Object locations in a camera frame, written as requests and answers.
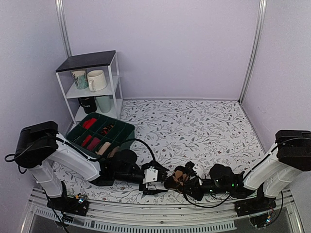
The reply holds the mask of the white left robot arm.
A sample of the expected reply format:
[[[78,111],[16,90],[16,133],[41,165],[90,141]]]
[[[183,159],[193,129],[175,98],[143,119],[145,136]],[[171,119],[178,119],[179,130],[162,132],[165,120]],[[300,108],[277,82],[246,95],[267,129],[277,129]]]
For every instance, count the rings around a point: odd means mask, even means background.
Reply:
[[[134,141],[134,138],[128,138],[111,142],[103,153],[92,157],[60,134],[54,121],[47,121],[21,130],[13,161],[30,171],[36,182],[53,198],[54,204],[67,211],[72,207],[72,200],[64,194],[65,186],[53,172],[50,160],[77,172],[94,186],[112,186],[115,180],[121,180],[138,183],[145,195],[159,192],[149,191],[148,184],[166,181],[168,169],[156,161],[153,153],[150,162],[138,166],[134,151],[122,148],[123,144]]]

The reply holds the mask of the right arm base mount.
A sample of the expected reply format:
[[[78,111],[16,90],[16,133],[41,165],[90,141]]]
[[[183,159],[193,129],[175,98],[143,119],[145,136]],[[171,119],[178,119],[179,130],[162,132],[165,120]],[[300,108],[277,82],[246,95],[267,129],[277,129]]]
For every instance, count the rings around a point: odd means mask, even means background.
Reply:
[[[275,213],[276,198],[264,196],[261,190],[251,199],[245,199],[235,202],[235,211],[238,216],[248,216],[266,212],[263,215],[257,215],[249,218],[251,225],[255,228],[266,228],[270,226],[279,216]]]

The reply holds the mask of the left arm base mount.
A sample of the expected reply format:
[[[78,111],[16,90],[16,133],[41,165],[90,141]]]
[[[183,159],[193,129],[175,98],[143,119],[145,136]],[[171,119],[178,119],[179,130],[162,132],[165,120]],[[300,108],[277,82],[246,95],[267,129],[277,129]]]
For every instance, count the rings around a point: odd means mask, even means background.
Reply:
[[[63,189],[61,197],[48,197],[47,207],[61,211],[62,213],[86,216],[89,207],[87,196],[79,193],[74,197],[69,197],[64,182],[62,181],[61,184]]]

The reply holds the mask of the brown argyle sock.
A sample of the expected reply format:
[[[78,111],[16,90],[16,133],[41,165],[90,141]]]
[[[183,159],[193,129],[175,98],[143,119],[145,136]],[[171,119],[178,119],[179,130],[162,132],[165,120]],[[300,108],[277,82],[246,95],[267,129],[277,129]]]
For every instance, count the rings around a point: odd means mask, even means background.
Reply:
[[[189,171],[184,166],[177,166],[173,174],[164,182],[164,187],[166,189],[182,193],[184,184],[189,180]]]

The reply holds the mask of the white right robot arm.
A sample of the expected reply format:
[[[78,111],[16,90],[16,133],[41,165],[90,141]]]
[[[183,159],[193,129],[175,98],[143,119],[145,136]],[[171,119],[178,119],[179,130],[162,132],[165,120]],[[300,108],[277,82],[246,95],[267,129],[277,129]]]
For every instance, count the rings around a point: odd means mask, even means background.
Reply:
[[[302,172],[311,169],[310,131],[280,130],[275,143],[264,158],[250,171],[233,173],[228,166],[215,164],[209,171],[210,178],[203,179],[186,164],[185,182],[179,188],[183,195],[202,200],[205,194],[228,193],[244,199],[263,186],[263,191],[252,199],[251,207],[261,212],[277,195]]]

